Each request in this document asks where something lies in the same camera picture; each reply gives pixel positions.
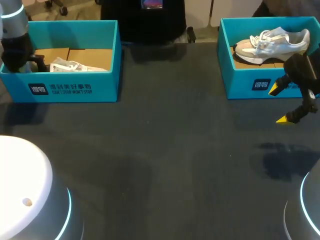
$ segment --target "black table surface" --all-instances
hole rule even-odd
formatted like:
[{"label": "black table surface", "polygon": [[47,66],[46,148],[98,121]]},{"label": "black table surface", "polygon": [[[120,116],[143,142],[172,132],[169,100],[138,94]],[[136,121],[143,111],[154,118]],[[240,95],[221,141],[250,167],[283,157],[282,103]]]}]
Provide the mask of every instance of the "black table surface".
[{"label": "black table surface", "polygon": [[117,103],[0,105],[1,133],[39,146],[79,202],[84,239],[285,240],[320,115],[279,126],[300,98],[227,100],[215,43],[123,59]]}]

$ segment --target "sneaker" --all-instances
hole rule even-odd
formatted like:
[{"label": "sneaker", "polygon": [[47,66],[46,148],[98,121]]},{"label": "sneaker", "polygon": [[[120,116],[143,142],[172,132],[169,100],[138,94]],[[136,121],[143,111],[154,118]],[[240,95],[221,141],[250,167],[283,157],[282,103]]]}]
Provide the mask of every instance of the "sneaker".
[{"label": "sneaker", "polygon": [[58,72],[104,72],[107,71],[103,68],[93,67],[93,66],[85,66],[76,61],[67,61],[63,60],[60,57],[57,57],[53,63],[50,64],[50,72],[58,73]]},{"label": "sneaker", "polygon": [[233,46],[235,54],[246,62],[262,64],[265,60],[275,58],[286,61],[293,54],[304,54],[309,46],[308,29],[300,32],[287,32],[281,27],[265,30],[260,36],[250,36]]}]

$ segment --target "brown cardboard insert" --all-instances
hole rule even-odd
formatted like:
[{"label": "brown cardboard insert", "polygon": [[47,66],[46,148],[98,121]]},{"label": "brown cardboard insert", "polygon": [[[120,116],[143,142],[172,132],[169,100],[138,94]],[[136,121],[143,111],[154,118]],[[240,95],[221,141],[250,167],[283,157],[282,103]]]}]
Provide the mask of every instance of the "brown cardboard insert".
[{"label": "brown cardboard insert", "polygon": [[266,61],[264,61],[261,65],[256,64],[250,64],[245,62],[244,60],[241,60],[239,57],[235,56],[235,51],[233,47],[230,47],[231,54],[233,57],[233,62],[236,69],[272,69],[272,68],[283,68],[284,62],[275,58],[270,58]]},{"label": "brown cardboard insert", "polygon": [[110,71],[112,64],[112,49],[69,49],[48,48],[37,49],[36,55],[44,56],[44,64],[50,65],[56,58],[75,61],[89,67]]},{"label": "brown cardboard insert", "polygon": [[70,49],[68,61],[110,71],[112,49]]}]

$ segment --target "cardboard box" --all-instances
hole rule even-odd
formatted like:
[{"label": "cardboard box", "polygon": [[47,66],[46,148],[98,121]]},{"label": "cardboard box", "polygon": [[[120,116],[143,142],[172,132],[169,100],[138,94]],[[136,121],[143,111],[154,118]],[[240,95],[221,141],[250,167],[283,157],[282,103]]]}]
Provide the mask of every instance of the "cardboard box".
[{"label": "cardboard box", "polygon": [[74,60],[108,71],[10,73],[2,65],[0,77],[15,103],[117,101],[122,57],[117,21],[31,21],[29,35],[46,64],[65,58],[65,49],[77,49]]},{"label": "cardboard box", "polygon": [[56,58],[60,57],[63,60],[68,59],[69,48],[49,48],[49,49],[37,49],[35,50],[36,55],[44,56],[44,64],[51,64]]},{"label": "cardboard box", "polygon": [[110,71],[112,49],[70,49],[68,61]]},{"label": "cardboard box", "polygon": [[[315,17],[250,17],[223,18],[218,36],[218,59],[228,99],[274,98],[268,93],[277,78],[285,74],[280,61],[266,62],[261,66],[245,64],[234,59],[232,46],[250,35],[258,36],[264,30],[282,27],[288,32],[310,31],[307,54],[313,53],[320,43],[320,25]],[[301,97],[295,84],[276,96]]]}]

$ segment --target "teal shoe box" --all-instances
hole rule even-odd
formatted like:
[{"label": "teal shoe box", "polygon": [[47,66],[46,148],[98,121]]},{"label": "teal shoe box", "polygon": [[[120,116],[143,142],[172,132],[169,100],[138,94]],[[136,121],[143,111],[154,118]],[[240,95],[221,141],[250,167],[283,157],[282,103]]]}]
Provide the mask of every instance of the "teal shoe box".
[{"label": "teal shoe box", "polygon": [[[250,17],[223,18],[218,36],[218,59],[228,99],[274,98],[268,93],[276,79],[285,74],[278,68],[241,68],[235,66],[230,47],[250,35],[259,36],[264,30],[282,27],[288,32],[310,31],[307,54],[314,52],[320,43],[320,25],[315,17]],[[301,97],[295,84],[290,84],[277,98]]]},{"label": "teal shoe box", "polygon": [[117,101],[122,56],[117,21],[31,21],[28,32],[34,49],[112,49],[111,67],[96,72],[9,73],[2,65],[0,78],[15,103]]}]

